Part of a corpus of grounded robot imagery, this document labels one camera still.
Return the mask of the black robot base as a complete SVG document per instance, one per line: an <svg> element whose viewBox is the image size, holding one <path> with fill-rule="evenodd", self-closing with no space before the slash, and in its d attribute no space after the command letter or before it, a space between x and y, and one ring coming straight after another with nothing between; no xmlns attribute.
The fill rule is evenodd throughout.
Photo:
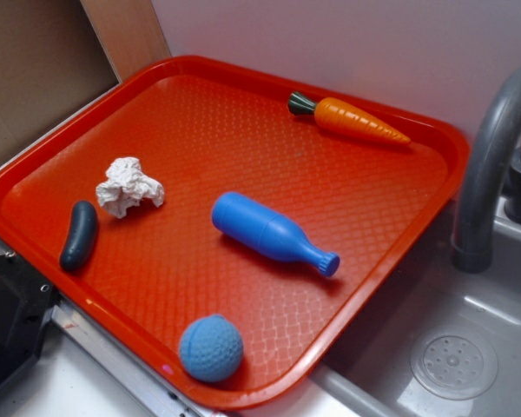
<svg viewBox="0 0 521 417"><path fill-rule="evenodd" d="M22 256L0 255L0 391L39 361L57 297Z"/></svg>

